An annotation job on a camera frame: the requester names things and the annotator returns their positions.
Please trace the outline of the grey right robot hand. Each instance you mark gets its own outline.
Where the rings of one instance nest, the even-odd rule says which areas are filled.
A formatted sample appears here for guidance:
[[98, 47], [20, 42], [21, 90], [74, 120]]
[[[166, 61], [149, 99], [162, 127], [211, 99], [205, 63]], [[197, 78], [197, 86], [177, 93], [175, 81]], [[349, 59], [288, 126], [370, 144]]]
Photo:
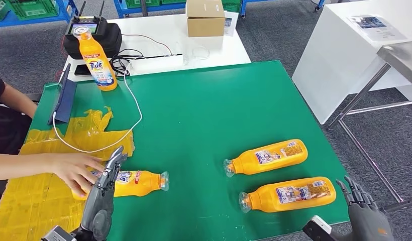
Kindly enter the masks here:
[[394, 240], [390, 223], [372, 196], [350, 177], [348, 182], [336, 180], [340, 186], [348, 206], [348, 215], [352, 231], [345, 235], [333, 233], [336, 240]]

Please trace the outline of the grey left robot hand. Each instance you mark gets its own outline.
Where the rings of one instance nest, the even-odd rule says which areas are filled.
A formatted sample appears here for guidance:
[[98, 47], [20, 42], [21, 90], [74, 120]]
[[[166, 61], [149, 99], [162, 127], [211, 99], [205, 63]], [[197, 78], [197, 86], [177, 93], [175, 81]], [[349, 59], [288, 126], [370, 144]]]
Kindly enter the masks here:
[[99, 174], [96, 183], [85, 201], [84, 211], [77, 240], [106, 240], [112, 225], [114, 211], [115, 182], [121, 164], [128, 155], [119, 146], [110, 156], [105, 169]]

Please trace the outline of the person's right hand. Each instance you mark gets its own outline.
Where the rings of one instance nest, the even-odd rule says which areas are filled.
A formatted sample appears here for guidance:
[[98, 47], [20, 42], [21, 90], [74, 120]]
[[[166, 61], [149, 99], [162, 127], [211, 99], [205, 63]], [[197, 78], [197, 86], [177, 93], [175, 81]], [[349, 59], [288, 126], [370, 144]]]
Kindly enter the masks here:
[[61, 178], [79, 196], [85, 196], [96, 183], [97, 177], [90, 171], [103, 171], [101, 159], [82, 153], [53, 154], [49, 171]]

